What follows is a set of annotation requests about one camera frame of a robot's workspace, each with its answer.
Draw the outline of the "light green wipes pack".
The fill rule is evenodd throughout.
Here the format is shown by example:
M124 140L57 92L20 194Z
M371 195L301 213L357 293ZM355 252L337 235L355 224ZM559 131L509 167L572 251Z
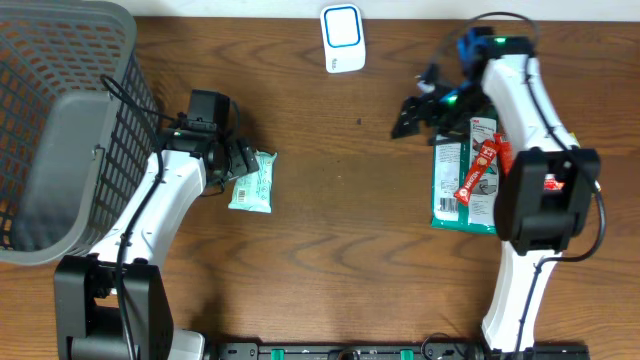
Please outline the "light green wipes pack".
M277 153L257 151L255 158L259 166L258 171L236 180L228 208L270 214L273 167Z

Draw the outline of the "green white glove package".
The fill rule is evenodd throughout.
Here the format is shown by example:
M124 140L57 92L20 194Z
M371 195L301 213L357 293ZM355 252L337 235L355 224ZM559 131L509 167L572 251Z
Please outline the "green white glove package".
M469 233L496 233L494 203L500 176L498 160L494 159L476 186L468 205L454 194L464 184L472 163L486 140L494 140L498 121L487 116L475 116L467 123L465 140L438 135L433 156L431 226Z

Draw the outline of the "slim red snack packet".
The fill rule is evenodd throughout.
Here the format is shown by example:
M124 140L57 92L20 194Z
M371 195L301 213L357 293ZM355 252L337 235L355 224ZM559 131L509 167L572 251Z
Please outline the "slim red snack packet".
M454 197L464 206L468 206L472 191L498 155L500 146L491 140L485 140L479 153L472 162L472 166L461 187L454 193Z

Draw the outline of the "red chips bag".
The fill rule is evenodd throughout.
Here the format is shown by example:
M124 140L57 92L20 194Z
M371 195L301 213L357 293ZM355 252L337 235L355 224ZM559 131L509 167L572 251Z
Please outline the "red chips bag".
M513 165L514 157L511 143L505 134L495 133L495 143L499 146L499 163L504 176L507 176ZM547 174L544 181L544 190L547 192L561 191L565 183L557 181L553 174Z

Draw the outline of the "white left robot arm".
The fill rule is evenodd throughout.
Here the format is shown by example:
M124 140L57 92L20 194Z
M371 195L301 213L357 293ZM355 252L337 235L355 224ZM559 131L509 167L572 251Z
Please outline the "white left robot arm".
M258 171L249 141L166 129L107 234L54 273L62 359L205 359L206 337L174 325L161 269L187 210L211 185Z

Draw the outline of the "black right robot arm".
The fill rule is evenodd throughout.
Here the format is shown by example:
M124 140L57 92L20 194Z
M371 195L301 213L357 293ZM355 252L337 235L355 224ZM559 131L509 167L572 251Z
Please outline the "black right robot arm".
M559 119L541 80L536 36L490 27L448 34L407 98L392 136L433 129L433 222L498 236L501 260L479 340L435 333L427 359L584 359L585 346L538 346L534 325L556 264L603 198L596 151Z

